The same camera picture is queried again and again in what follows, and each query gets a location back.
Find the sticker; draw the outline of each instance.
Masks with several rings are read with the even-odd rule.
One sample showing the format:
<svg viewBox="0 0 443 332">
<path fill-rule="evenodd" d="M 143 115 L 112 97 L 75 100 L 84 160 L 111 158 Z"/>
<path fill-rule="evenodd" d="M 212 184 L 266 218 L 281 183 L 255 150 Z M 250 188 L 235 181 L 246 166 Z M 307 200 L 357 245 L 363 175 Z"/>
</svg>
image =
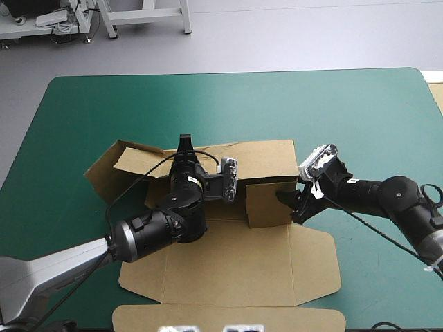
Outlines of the sticker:
<svg viewBox="0 0 443 332">
<path fill-rule="evenodd" d="M 314 185 L 311 188 L 311 193 L 314 195 L 316 199 L 321 199 L 323 197 L 323 192 L 320 188 L 320 183 L 317 180 L 314 181 Z"/>
<path fill-rule="evenodd" d="M 188 176 L 188 181 L 191 181 L 191 182 L 195 183 L 201 189 L 201 184 L 200 184 L 200 182 L 196 178 L 193 178 L 192 176 Z"/>
</svg>

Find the black cable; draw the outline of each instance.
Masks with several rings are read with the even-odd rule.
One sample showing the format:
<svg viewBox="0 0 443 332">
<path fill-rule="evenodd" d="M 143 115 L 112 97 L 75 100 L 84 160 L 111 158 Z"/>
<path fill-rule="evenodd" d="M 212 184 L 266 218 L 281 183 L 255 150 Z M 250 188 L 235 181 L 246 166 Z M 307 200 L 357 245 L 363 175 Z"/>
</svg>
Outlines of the black cable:
<svg viewBox="0 0 443 332">
<path fill-rule="evenodd" d="M 171 159 L 172 157 L 175 157 L 179 154 L 190 154 L 190 153 L 195 153 L 195 154 L 204 154 L 205 156 L 211 157 L 217 165 L 220 165 L 220 162 L 217 160 L 217 158 L 215 158 L 212 154 L 209 154 L 208 152 L 205 151 L 200 151 L 200 150 L 185 150 L 185 151 L 180 151 L 180 152 L 175 152 L 173 154 L 171 154 L 170 156 L 164 158 L 161 162 L 159 162 L 157 165 L 153 166 L 153 168 L 151 168 L 149 171 L 147 171 L 146 173 L 144 173 L 142 176 L 139 176 L 136 180 L 134 180 L 131 185 L 126 188 L 120 195 L 117 196 L 116 199 L 114 199 L 111 204 L 108 205 L 106 211 L 105 211 L 105 220 L 108 224 L 109 227 L 109 232 L 111 234 L 111 241 L 114 240 L 114 227 L 112 226 L 112 222 L 111 219 L 109 217 L 110 215 L 110 211 L 111 208 L 122 198 L 124 197 L 124 195 L 126 195 L 126 193 L 128 193 L 128 191 L 130 191 L 131 188 L 133 188 L 133 186 L 135 186 L 137 183 L 139 183 L 140 181 L 142 181 L 146 176 L 148 176 L 149 174 L 151 174 L 157 167 L 159 167 L 160 165 L 162 165 L 164 162 L 166 162 L 167 160 Z"/>
<path fill-rule="evenodd" d="M 390 326 L 390 327 L 393 327 L 396 331 L 404 332 L 404 330 L 400 326 L 398 326 L 394 323 L 390 323 L 390 322 L 376 323 L 373 327 L 371 327 L 370 332 L 374 332 L 380 326 Z"/>
<path fill-rule="evenodd" d="M 391 323 L 391 322 L 380 322 L 380 323 L 376 323 L 374 324 L 373 327 L 371 327 L 370 332 L 375 332 L 377 328 L 379 328 L 380 326 L 390 326 L 393 327 L 395 330 L 392 331 L 398 331 L 398 332 L 406 332 L 405 330 L 403 330 L 400 326 Z M 424 332 L 430 332 L 428 329 L 418 329 L 417 331 L 424 331 Z"/>
<path fill-rule="evenodd" d="M 64 297 L 62 297 L 47 313 L 44 314 L 42 318 L 39 319 L 35 325 L 33 325 L 28 332 L 36 332 L 36 330 L 51 316 L 54 311 L 56 311 L 83 283 L 98 269 L 101 263 L 105 260 L 106 256 L 109 254 L 109 250 L 101 256 L 97 263 L 86 273 L 82 280 L 80 280 Z"/>
<path fill-rule="evenodd" d="M 331 200 L 329 197 L 323 195 L 323 198 L 326 199 L 327 201 L 329 201 L 330 203 L 332 203 L 333 205 L 335 205 L 338 209 L 344 211 L 344 213 L 349 214 L 352 218 L 360 221 L 364 226 L 366 226 L 367 228 L 369 228 L 370 230 L 372 230 L 373 232 L 376 232 L 378 235 L 380 235 L 381 237 L 383 237 L 384 239 L 388 240 L 390 243 L 392 243 L 394 246 L 406 251 L 408 254 L 414 256 L 415 258 L 417 258 L 418 260 L 420 260 L 422 263 L 424 263 L 425 265 L 428 266 L 428 262 L 427 260 L 416 254 L 415 252 L 413 252 L 411 249 L 408 249 L 407 247 L 403 246 L 402 244 L 400 244 L 399 242 L 395 241 L 394 239 L 391 239 L 388 235 L 384 234 L 382 231 L 376 229 L 374 226 L 370 225 L 368 222 L 364 221 L 362 218 L 360 218 L 359 216 L 356 216 L 355 214 L 353 214 L 352 212 L 346 210 L 343 206 L 341 206 L 340 204 L 336 203 L 335 201 Z M 434 272 L 440 277 L 440 279 L 443 280 L 443 273 L 440 272 L 440 270 L 438 270 L 437 268 L 434 268 Z"/>
</svg>

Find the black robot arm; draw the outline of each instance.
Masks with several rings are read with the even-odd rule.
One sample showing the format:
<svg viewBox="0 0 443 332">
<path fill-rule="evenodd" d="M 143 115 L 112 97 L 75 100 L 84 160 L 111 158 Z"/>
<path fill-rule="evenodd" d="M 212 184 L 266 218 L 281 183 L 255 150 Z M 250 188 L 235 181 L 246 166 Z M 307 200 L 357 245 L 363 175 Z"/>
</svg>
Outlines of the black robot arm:
<svg viewBox="0 0 443 332">
<path fill-rule="evenodd" d="M 219 163 L 215 159 L 217 174 L 209 174 L 196 153 L 215 159 L 204 151 L 194 150 L 191 137 L 181 135 L 177 152 L 170 156 L 174 156 L 174 161 L 169 174 L 169 194 L 156 208 L 117 222 L 111 228 L 111 236 L 32 261 L 0 256 L 0 331 L 35 332 L 99 267 L 116 260 L 136 261 L 172 243 L 189 243 L 200 238 L 206 231 L 204 202 L 223 199 L 230 203 L 235 198 L 237 161 L 223 157 Z M 48 298 L 74 282 L 78 283 L 45 313 Z"/>
<path fill-rule="evenodd" d="M 135 261 L 174 242 L 190 243 L 206 231 L 204 202 L 231 203 L 237 185 L 237 161 L 223 157 L 217 173 L 201 166 L 190 135 L 180 135 L 169 173 L 170 192 L 157 208 L 122 220 L 114 228 L 111 251 L 117 260 Z"/>
<path fill-rule="evenodd" d="M 437 262 L 443 268 L 443 217 L 437 210 L 443 205 L 442 190 L 434 185 L 419 188 L 405 176 L 382 182 L 358 180 L 337 155 L 332 144 L 315 149 L 299 167 L 303 191 L 278 193 L 279 200 L 293 209 L 292 220 L 303 224 L 327 208 L 387 218 L 428 265 Z M 426 186 L 439 192 L 438 203 L 428 197 Z"/>
</svg>

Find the cardboard box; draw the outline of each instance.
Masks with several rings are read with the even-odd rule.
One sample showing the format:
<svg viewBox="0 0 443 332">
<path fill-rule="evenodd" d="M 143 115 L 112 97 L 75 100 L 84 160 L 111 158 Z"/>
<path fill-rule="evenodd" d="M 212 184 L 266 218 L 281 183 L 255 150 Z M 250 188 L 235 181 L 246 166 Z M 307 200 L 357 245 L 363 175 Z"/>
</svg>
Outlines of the cardboard box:
<svg viewBox="0 0 443 332">
<path fill-rule="evenodd" d="M 264 324 L 267 331 L 318 331 L 319 322 L 323 322 L 321 331 L 343 331 L 345 320 L 338 312 L 296 308 L 336 292 L 341 280 L 333 238 L 292 224 L 291 210 L 275 197 L 275 191 L 295 186 L 298 170 L 293 141 L 237 142 L 196 149 L 218 159 L 230 156 L 238 160 L 235 202 L 205 205 L 208 231 L 200 240 L 174 244 L 122 265 L 119 281 L 123 288 L 162 304 L 120 307 L 113 316 L 117 332 L 149 331 L 144 326 L 155 327 L 155 331 L 174 322 L 220 331 L 222 321 L 216 317 L 225 317 L 224 324 Z M 118 141 L 86 176 L 104 200 L 112 201 L 135 176 L 173 152 Z M 207 172 L 215 172 L 211 159 L 199 156 L 199 160 Z M 149 177 L 148 206 L 168 192 L 171 162 Z M 131 319 L 135 312 L 142 316 L 138 323 Z M 262 321 L 235 322 L 239 317 L 261 317 Z"/>
</svg>

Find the metal stand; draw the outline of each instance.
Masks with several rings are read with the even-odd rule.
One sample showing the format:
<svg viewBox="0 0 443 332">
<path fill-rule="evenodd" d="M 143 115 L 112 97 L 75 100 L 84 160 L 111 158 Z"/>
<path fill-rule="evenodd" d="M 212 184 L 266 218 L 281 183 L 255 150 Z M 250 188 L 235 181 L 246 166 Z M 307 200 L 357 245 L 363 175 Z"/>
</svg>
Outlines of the metal stand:
<svg viewBox="0 0 443 332">
<path fill-rule="evenodd" d="M 155 2 L 156 0 L 143 0 L 141 10 L 112 12 L 108 0 L 97 0 L 109 38 L 118 38 L 117 26 L 120 25 L 151 23 L 169 19 L 182 19 L 185 33 L 192 32 L 188 0 L 180 0 L 178 8 L 155 9 Z"/>
</svg>

